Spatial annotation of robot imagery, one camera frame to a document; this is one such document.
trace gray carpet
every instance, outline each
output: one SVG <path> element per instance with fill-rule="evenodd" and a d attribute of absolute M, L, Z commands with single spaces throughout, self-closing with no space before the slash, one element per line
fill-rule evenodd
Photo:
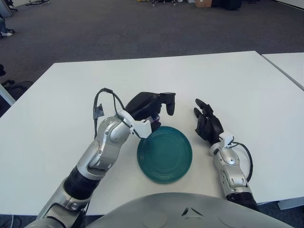
<path fill-rule="evenodd" d="M 198 9 L 187 3 L 176 7 L 159 3 L 153 8 L 136 0 L 51 0 L 18 9 L 7 18 L 7 26 L 17 33 L 0 40 L 0 63 L 7 71 L 0 82 L 36 81 L 55 62 L 248 50 L 304 52 L 304 12 L 271 0 L 244 2 L 237 11 Z M 3 103 L 0 100 L 1 113 L 9 107 Z M 275 203 L 260 207 L 265 214 L 304 227 L 303 207 L 284 211 Z M 20 218 L 21 227 L 35 219 Z M 9 222 L 1 225 L 9 219 L 0 215 L 0 228 L 8 228 Z M 88 223 L 94 219 L 87 218 Z M 17 221 L 13 228 L 19 228 Z"/>

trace chair leg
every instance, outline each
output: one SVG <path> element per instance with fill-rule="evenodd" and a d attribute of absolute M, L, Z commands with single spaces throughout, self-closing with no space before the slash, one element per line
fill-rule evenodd
<path fill-rule="evenodd" d="M 13 85 L 13 86 L 8 86 L 5 87 L 6 90 L 12 90 L 12 89 L 22 89 L 23 91 L 26 91 L 26 87 L 22 86 L 22 85 Z"/>
<path fill-rule="evenodd" d="M 1 85 L 2 85 L 2 86 L 5 86 L 6 84 L 12 85 L 12 84 L 14 84 L 14 83 L 15 83 L 14 80 L 6 80 L 5 82 L 1 83 Z"/>

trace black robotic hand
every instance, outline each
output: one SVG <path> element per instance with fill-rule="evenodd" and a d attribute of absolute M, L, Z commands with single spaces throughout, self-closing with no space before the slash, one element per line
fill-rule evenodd
<path fill-rule="evenodd" d="M 140 92 L 125 107 L 125 110 L 135 119 L 143 120 L 151 118 L 151 129 L 155 131 L 160 127 L 158 114 L 161 112 L 161 105 L 166 104 L 168 115 L 174 114 L 175 93 L 149 93 Z"/>
<path fill-rule="evenodd" d="M 195 99 L 195 103 L 202 110 L 202 113 L 194 108 L 194 114 L 198 118 L 198 125 L 195 132 L 210 145 L 219 142 L 219 135 L 224 132 L 219 119 L 213 114 L 213 110 L 209 104 L 205 104 L 199 99 Z"/>

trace cardboard box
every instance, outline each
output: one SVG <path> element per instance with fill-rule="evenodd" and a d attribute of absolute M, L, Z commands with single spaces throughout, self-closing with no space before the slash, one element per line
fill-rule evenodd
<path fill-rule="evenodd" d="M 211 7 L 212 0 L 195 0 L 196 7 Z"/>

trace silver robot arm segment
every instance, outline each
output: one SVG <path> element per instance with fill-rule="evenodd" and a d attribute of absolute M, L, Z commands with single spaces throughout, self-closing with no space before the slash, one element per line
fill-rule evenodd
<path fill-rule="evenodd" d="M 230 148 L 234 139 L 233 135 L 223 132 L 219 136 L 222 140 L 211 146 L 210 153 L 214 155 L 214 165 L 218 170 L 226 199 L 259 211 L 240 168 L 238 155 Z"/>
<path fill-rule="evenodd" d="M 39 213 L 37 219 L 53 219 L 57 227 L 71 228 L 82 221 L 84 208 L 106 172 L 116 162 L 130 128 L 116 116 L 106 118 L 98 128 L 97 137 L 80 158 L 77 166 L 65 178 Z M 35 226 L 43 226 L 35 221 Z"/>

